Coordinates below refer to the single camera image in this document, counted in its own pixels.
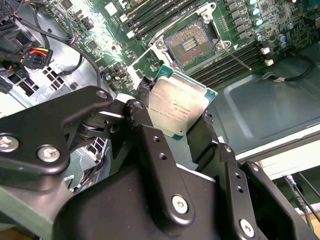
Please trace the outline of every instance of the green circuit board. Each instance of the green circuit board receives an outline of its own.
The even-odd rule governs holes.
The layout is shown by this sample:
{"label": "green circuit board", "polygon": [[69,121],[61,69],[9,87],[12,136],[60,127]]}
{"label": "green circuit board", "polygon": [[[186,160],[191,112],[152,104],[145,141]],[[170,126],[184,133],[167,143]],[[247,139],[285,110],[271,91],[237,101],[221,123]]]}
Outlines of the green circuit board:
{"label": "green circuit board", "polygon": [[[305,20],[308,14],[318,10],[317,0],[302,0],[295,4],[286,0],[47,2],[65,13],[75,30],[75,44],[94,59],[109,86],[115,92],[130,95],[136,93],[143,76],[155,77],[168,59],[173,61],[170,62],[173,68],[191,77],[199,76],[201,72],[209,73],[210,66],[224,61],[227,64],[223,64],[225,74],[218,75],[219,81],[214,84],[212,79],[194,77],[217,90],[218,82],[226,84],[267,67],[264,64],[266,56],[260,52],[262,43],[267,44],[271,59],[277,62],[288,48],[299,50],[320,40],[316,24],[313,26],[311,21],[311,26],[306,25]],[[206,13],[210,13],[209,21],[197,11],[204,6],[214,8],[212,12],[206,8]],[[50,8],[46,11],[68,32],[68,24],[60,13]],[[157,51],[160,52],[149,50],[151,41],[159,44]],[[227,52],[219,50],[221,41]],[[250,46],[252,55],[241,53],[241,49],[251,49]],[[246,71],[238,63],[233,63],[234,59],[228,61],[230,53],[243,58],[244,63],[248,61],[247,65],[253,70]],[[236,69],[234,74],[227,74],[232,67]]]}

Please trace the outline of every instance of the black plastic part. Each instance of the black plastic part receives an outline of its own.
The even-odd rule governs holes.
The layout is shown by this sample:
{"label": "black plastic part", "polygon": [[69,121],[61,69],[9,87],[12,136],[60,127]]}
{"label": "black plastic part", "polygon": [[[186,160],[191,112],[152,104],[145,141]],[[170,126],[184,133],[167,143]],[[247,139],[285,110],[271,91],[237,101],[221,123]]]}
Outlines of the black plastic part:
{"label": "black plastic part", "polygon": [[[34,191],[50,190],[61,184],[70,161],[69,147],[81,121],[105,110],[113,99],[99,97],[98,87],[88,86],[51,101],[0,119],[0,136],[13,136],[19,147],[12,152],[0,152],[0,183]],[[43,146],[53,146],[60,152],[55,162],[37,157]]]}
{"label": "black plastic part", "polygon": [[22,65],[28,69],[43,69],[46,66],[49,66],[51,58],[54,52],[51,49],[48,49],[46,57],[39,53],[27,53],[22,61]]}
{"label": "black plastic part", "polygon": [[20,78],[29,78],[30,75],[24,66],[21,66],[17,63],[11,63],[10,65],[12,66],[14,73]]}
{"label": "black plastic part", "polygon": [[[175,159],[161,130],[153,127],[146,106],[131,99],[126,103],[126,116],[131,124],[132,141],[137,147],[145,180],[154,198],[150,201],[154,219],[169,235],[179,235],[195,220],[193,202],[181,179]],[[174,196],[182,197],[187,212],[178,213],[172,204]]]}
{"label": "black plastic part", "polygon": [[156,225],[143,171],[133,164],[67,202],[54,221],[53,240],[221,240],[216,184],[180,168],[178,175],[196,211],[181,235],[172,238]]}
{"label": "black plastic part", "polygon": [[6,82],[6,80],[0,77],[0,93],[7,94],[11,89],[12,84]]}
{"label": "black plastic part", "polygon": [[1,50],[12,54],[24,54],[38,46],[11,19],[0,22]]}
{"label": "black plastic part", "polygon": [[[247,239],[239,222],[245,219],[255,233],[258,227],[251,204],[245,173],[238,168],[234,151],[226,144],[219,143],[213,127],[213,116],[204,113],[187,133],[192,159],[198,163],[198,171],[214,178],[219,186],[218,215],[220,228],[226,239]],[[255,234],[250,239],[258,240]]]}
{"label": "black plastic part", "polygon": [[10,7],[7,1],[0,1],[0,22],[5,18],[11,18],[13,16],[13,9]]}
{"label": "black plastic part", "polygon": [[318,240],[318,237],[257,164],[247,161],[241,169],[248,178],[258,227],[268,239]]}
{"label": "black plastic part", "polygon": [[214,146],[219,143],[213,123],[213,116],[205,111],[186,134],[192,161],[198,164],[199,172],[212,161]]}

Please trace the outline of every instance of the chip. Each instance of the chip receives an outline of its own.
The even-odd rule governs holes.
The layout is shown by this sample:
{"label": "chip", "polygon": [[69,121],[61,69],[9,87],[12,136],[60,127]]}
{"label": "chip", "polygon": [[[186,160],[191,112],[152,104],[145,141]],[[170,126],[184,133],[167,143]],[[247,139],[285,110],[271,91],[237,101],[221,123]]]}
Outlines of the chip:
{"label": "chip", "polygon": [[196,20],[175,32],[164,40],[171,55],[180,69],[193,61],[214,53],[216,48],[212,42],[206,25]]}
{"label": "chip", "polygon": [[70,0],[63,0],[61,4],[64,6],[65,9],[69,9],[73,6],[73,3]]}
{"label": "chip", "polygon": [[285,17],[286,13],[284,11],[279,13],[279,19],[283,19]]}
{"label": "chip", "polygon": [[91,50],[95,50],[95,49],[98,47],[98,45],[96,44],[95,41],[92,40],[91,42],[88,43],[88,47],[89,47]]}
{"label": "chip", "polygon": [[268,8],[269,8],[268,3],[265,3],[265,4],[262,4],[262,5],[261,5],[261,10],[262,10],[262,11],[265,11],[265,10],[267,10]]}
{"label": "chip", "polygon": [[293,9],[293,10],[291,11],[292,16],[296,16],[296,15],[298,15],[299,13],[300,13],[299,8],[295,8],[295,9]]}

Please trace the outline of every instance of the ram slot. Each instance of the ram slot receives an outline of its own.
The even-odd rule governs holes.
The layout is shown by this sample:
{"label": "ram slot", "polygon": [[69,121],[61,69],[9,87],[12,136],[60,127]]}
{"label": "ram slot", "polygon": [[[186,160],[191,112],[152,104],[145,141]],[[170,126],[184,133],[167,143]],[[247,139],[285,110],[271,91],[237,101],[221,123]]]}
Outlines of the ram slot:
{"label": "ram slot", "polygon": [[[248,52],[251,52],[251,51],[257,51],[257,44],[254,42],[248,46],[245,46],[243,47],[242,49],[234,52],[233,54],[236,56],[236,57],[241,57],[243,55],[246,55]],[[224,57],[223,59],[217,61],[217,62],[214,62],[213,64],[201,69],[200,71],[192,74],[190,77],[197,80],[199,79],[201,76],[205,76],[207,73],[210,72],[211,69],[215,69],[225,63],[228,63],[230,61],[233,61],[234,58],[232,58],[231,56],[226,56]]]}
{"label": "ram slot", "polygon": [[[246,65],[250,66],[251,68],[254,67],[254,65],[256,63],[261,64],[261,59],[260,58],[256,58],[256,59],[249,59],[248,61],[246,61]],[[209,86],[211,85],[213,82],[219,81],[221,78],[227,78],[228,80],[231,80],[232,78],[237,76],[237,72],[240,70],[247,70],[249,71],[247,68],[245,68],[244,66],[242,66],[241,64],[232,64],[229,65],[227,68],[225,68],[224,70],[218,69],[219,71],[216,74],[211,75],[210,77],[208,77],[205,80],[201,80],[199,81],[200,83]]]}
{"label": "ram slot", "polygon": [[[243,56],[250,55],[251,53],[257,54],[256,49],[246,49],[246,51],[242,52],[241,54],[237,54],[237,58],[239,58],[241,61],[243,61]],[[232,57],[228,57],[227,59],[224,59],[224,61],[218,61],[218,64],[213,64],[210,66],[210,68],[206,69],[206,71],[201,71],[199,73],[196,73],[192,75],[191,77],[197,81],[201,81],[203,77],[208,77],[209,74],[212,74],[214,71],[217,71],[218,68],[223,67],[224,65],[227,65],[229,63],[235,62],[235,59]]]}
{"label": "ram slot", "polygon": [[146,5],[150,0],[142,1],[138,3],[137,5],[134,5],[130,9],[124,12],[126,17],[128,18],[130,15],[134,14],[136,11],[138,11],[140,8],[142,8],[144,5]]}
{"label": "ram slot", "polygon": [[162,5],[159,8],[157,8],[154,12],[148,14],[146,19],[144,19],[142,21],[133,22],[132,28],[133,29],[144,28],[145,25],[154,21],[155,18],[161,16],[162,14],[165,14],[166,11],[172,9],[177,3],[183,2],[183,1],[187,1],[187,0],[169,0],[168,2],[165,3],[166,4],[165,6]]}
{"label": "ram slot", "polygon": [[176,16],[178,13],[183,12],[185,10],[187,10],[189,7],[192,6],[192,4],[194,2],[196,2],[197,0],[192,0],[190,1],[181,1],[183,4],[181,4],[178,8],[174,9],[172,12],[169,12],[167,15],[164,15],[164,17],[157,19],[155,21],[155,23],[153,23],[152,25],[148,26],[145,29],[141,29],[138,33],[137,33],[137,37],[135,38],[136,40],[140,40],[143,37],[145,37],[149,32],[153,31],[155,28],[157,28],[158,26],[160,26],[161,24],[165,23],[167,20],[172,19],[174,16]]}
{"label": "ram slot", "polygon": [[[261,65],[261,62],[256,62],[254,65],[252,65],[251,67],[252,68],[257,68],[258,66]],[[248,69],[246,69],[245,67],[242,67],[240,69],[238,69],[237,71],[235,72],[232,72],[230,75],[228,76],[221,76],[220,78],[216,79],[215,81],[211,82],[207,87],[208,88],[216,88],[218,86],[220,86],[221,84],[231,80],[231,79],[234,79],[238,76],[241,76],[242,74],[248,72]]]}
{"label": "ram slot", "polygon": [[150,7],[145,8],[142,11],[137,12],[133,16],[130,16],[127,23],[125,24],[128,28],[131,28],[134,24],[136,24],[141,18],[143,18],[146,14],[150,13],[152,10],[156,9],[157,7],[163,5],[164,3],[168,2],[168,0],[154,0],[151,3]]}

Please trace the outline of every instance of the power cable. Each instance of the power cable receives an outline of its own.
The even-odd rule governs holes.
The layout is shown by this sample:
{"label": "power cable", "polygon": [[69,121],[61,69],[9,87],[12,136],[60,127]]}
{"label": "power cable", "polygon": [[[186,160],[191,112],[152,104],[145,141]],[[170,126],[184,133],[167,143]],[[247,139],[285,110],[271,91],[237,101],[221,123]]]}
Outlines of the power cable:
{"label": "power cable", "polygon": [[28,21],[20,18],[20,17],[17,17],[16,16],[16,19],[24,26],[26,26],[27,28],[30,28],[40,34],[43,34],[43,35],[46,35],[47,37],[49,38],[52,38],[60,43],[63,43],[67,46],[69,46],[70,48],[72,48],[73,50],[75,50],[77,53],[79,53],[80,55],[82,55],[90,64],[91,66],[93,67],[93,69],[95,70],[96,72],[96,79],[97,79],[97,82],[96,82],[96,85],[97,87],[101,88],[101,74],[100,74],[100,69],[99,67],[97,66],[97,64],[95,63],[95,61],[93,61],[87,54],[85,54],[83,51],[81,51],[78,47],[74,46],[74,45],[70,45],[69,42],[59,36],[56,36],[54,34],[51,34],[49,32],[46,32],[44,30],[41,30],[39,29],[38,27],[32,25],[31,23],[29,23]]}
{"label": "power cable", "polygon": [[317,197],[320,199],[320,193],[314,188],[314,186],[312,186],[312,184],[305,178],[305,176],[302,175],[301,172],[299,172],[298,174],[308,184],[314,194],[317,195]]}
{"label": "power cable", "polygon": [[285,177],[284,178],[285,181],[288,183],[291,192],[293,194],[294,197],[294,202],[296,203],[296,205],[299,207],[299,209],[303,212],[304,216],[305,216],[305,220],[306,223],[309,225],[309,227],[311,228],[311,230],[314,232],[314,226],[312,225],[309,213],[308,213],[308,209],[306,207],[305,202],[303,201],[303,199],[301,198],[301,196],[299,195],[299,193],[294,189],[294,187],[291,185],[290,181]]}
{"label": "power cable", "polygon": [[297,191],[297,193],[300,195],[300,197],[302,198],[302,200],[304,201],[304,203],[308,206],[308,208],[310,209],[310,211],[313,213],[313,215],[315,216],[315,218],[318,220],[318,222],[320,223],[320,217],[317,214],[317,212],[314,210],[314,208],[310,205],[310,203],[307,201],[307,199],[305,198],[305,196],[301,193],[300,189],[297,186],[297,183],[295,182],[294,178],[289,175],[286,176],[286,179],[290,182],[290,184],[292,185],[292,187],[294,188],[294,190]]}
{"label": "power cable", "polygon": [[[33,18],[34,18],[34,22],[35,22],[35,25],[37,26],[37,28],[41,29],[41,26],[40,26],[40,23],[39,23],[39,19],[38,19],[38,13],[39,13],[39,7],[36,7],[33,11]],[[41,34],[41,37],[43,39],[43,42],[44,42],[44,46],[46,49],[49,49],[50,48],[50,43],[49,43],[49,40],[48,40],[48,37],[44,34]]]}

